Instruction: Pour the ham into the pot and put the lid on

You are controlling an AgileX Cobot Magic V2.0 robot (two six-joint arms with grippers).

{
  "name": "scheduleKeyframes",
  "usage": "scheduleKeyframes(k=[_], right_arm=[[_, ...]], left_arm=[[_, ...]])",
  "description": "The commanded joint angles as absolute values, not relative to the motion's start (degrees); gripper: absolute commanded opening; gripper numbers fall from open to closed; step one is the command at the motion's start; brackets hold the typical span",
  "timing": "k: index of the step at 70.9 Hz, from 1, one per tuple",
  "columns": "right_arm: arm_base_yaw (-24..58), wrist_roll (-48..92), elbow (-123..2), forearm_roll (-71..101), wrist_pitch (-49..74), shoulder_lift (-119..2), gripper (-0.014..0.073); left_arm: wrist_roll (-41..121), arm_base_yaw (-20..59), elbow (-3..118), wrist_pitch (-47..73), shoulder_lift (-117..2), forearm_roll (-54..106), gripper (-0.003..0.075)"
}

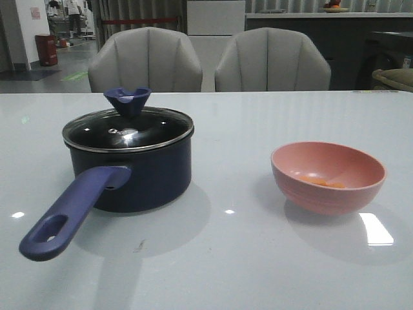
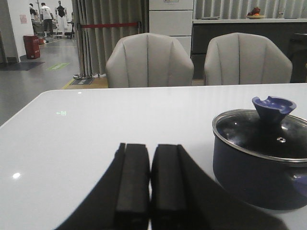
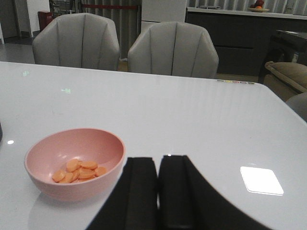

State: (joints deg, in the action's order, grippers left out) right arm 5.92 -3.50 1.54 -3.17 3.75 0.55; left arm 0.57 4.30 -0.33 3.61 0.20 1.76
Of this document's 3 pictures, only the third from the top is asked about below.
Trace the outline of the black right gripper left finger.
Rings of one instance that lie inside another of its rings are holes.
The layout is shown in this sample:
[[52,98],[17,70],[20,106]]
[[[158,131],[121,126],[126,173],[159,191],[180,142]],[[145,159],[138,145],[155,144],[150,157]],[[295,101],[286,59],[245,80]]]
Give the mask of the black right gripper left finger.
[[157,174],[152,158],[128,158],[88,230],[156,230]]

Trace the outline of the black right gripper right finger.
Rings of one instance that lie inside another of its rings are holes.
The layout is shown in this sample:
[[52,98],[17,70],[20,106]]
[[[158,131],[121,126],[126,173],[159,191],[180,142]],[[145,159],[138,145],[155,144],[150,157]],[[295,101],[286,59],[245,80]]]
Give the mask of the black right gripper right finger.
[[163,156],[158,175],[162,230],[265,230],[225,199],[188,156]]

